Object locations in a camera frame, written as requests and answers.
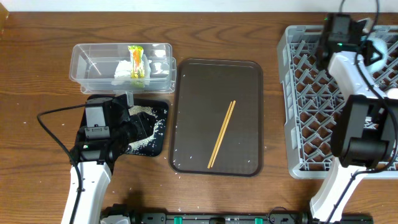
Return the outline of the pile of white rice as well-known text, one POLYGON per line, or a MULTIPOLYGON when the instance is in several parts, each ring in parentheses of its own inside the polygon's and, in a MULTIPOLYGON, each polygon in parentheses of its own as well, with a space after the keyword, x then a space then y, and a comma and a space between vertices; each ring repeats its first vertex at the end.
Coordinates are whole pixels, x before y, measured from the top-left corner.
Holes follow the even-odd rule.
POLYGON ((126 154, 156 157, 162 152, 165 137, 168 109, 162 107, 133 106, 129 108, 130 118, 140 116, 139 123, 147 123, 149 128, 144 131, 143 137, 129 143, 126 154))

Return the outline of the yellow green snack wrapper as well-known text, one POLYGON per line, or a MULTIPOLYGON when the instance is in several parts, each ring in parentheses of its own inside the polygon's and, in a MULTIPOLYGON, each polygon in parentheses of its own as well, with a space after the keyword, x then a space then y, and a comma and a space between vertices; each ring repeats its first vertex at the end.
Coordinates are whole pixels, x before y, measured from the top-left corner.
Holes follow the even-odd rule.
POLYGON ((130 45, 128 47, 131 59, 131 78, 144 78, 144 49, 139 45, 130 45))

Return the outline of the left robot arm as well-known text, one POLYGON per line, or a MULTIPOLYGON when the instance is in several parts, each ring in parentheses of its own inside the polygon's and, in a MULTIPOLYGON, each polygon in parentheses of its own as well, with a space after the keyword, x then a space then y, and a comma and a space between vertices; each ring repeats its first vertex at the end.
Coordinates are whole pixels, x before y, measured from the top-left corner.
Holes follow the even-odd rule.
POLYGON ((77 131, 71 181, 62 223, 98 223, 114 163, 130 143, 144 137, 149 125, 131 116, 133 97, 91 96, 77 131))

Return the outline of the light blue rice bowl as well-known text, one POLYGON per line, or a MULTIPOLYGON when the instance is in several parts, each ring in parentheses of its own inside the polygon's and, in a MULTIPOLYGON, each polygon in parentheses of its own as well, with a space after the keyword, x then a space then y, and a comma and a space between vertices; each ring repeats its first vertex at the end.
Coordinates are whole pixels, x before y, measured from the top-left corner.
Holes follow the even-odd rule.
POLYGON ((370 37, 364 42, 362 56, 367 71, 378 72, 387 63, 387 44, 382 39, 370 37))

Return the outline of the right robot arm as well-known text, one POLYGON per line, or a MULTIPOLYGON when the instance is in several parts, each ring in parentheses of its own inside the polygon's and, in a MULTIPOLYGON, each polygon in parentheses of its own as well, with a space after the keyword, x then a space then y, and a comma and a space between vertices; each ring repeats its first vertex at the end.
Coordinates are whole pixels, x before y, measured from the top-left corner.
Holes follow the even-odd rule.
POLYGON ((388 58, 387 44, 370 36, 375 23, 329 13, 318 41, 317 67, 335 79, 345 101, 331 134, 331 167, 310 201, 312 218, 319 223, 341 221, 361 180, 396 161, 397 98, 384 93, 372 77, 388 58))

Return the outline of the grey dishwasher rack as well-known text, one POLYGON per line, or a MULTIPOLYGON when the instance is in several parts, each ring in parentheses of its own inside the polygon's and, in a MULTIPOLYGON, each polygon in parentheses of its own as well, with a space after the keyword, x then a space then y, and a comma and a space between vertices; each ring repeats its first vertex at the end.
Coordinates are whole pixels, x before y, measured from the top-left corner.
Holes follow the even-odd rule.
POLYGON ((332 129, 345 104, 335 80, 317 68, 321 32, 321 26, 288 26, 277 45, 288 170, 295 179, 326 177, 332 129))

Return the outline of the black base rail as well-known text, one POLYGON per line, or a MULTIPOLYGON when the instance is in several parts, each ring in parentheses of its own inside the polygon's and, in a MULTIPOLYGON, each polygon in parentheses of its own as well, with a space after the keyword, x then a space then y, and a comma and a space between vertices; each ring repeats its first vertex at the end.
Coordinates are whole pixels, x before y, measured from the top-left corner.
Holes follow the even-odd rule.
POLYGON ((265 214, 227 213, 139 213, 127 210, 125 205, 114 204, 106 208, 99 218, 100 224, 318 224, 319 220, 307 212, 293 212, 276 207, 265 214))

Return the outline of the pink plastic cup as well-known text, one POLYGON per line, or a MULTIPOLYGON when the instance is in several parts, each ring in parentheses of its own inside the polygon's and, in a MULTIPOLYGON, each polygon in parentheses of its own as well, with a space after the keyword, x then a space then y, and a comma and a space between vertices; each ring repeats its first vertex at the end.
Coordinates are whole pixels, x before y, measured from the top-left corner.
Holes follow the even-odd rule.
POLYGON ((398 88, 390 88, 385 92, 385 94, 389 99, 397 100, 398 99, 398 88))

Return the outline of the white tissue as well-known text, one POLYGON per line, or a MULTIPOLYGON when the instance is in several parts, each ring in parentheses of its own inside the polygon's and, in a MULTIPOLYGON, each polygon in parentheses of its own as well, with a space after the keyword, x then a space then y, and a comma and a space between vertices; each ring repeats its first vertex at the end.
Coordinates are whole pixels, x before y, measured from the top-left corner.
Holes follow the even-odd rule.
POLYGON ((151 68, 149 61, 143 59, 142 62, 137 64, 136 62, 122 60, 119 61, 114 73, 114 80, 111 82, 112 85, 122 85, 127 81, 138 82, 141 79, 150 78, 151 68))

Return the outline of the black tray lid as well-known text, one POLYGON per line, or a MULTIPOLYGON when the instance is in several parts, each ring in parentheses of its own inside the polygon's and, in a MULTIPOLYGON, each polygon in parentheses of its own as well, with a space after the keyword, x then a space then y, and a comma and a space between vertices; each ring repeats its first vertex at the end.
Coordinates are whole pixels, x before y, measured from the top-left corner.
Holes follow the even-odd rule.
POLYGON ((123 154, 155 157, 162 152, 168 104, 128 96, 93 95, 86 101, 76 143, 82 159, 105 155, 115 161, 123 154))

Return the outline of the clear plastic waste bin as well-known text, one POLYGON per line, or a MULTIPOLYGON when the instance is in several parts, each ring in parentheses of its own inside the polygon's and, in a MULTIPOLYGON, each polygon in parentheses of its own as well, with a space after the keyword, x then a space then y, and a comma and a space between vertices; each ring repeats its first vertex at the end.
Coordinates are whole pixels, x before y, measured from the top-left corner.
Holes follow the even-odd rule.
POLYGON ((77 44, 73 48, 70 80, 79 83, 84 94, 172 93, 176 76, 176 60, 168 43, 77 44), (131 61, 130 45, 144 49, 143 59, 149 61, 150 78, 112 85, 119 61, 131 61))

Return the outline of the brown serving tray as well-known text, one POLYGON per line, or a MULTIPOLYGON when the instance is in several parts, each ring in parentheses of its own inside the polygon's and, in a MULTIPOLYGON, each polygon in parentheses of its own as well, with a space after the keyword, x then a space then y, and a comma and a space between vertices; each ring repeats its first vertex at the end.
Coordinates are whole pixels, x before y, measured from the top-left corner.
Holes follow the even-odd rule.
POLYGON ((254 177, 263 167, 263 73, 251 61, 178 66, 169 164, 187 174, 254 177))

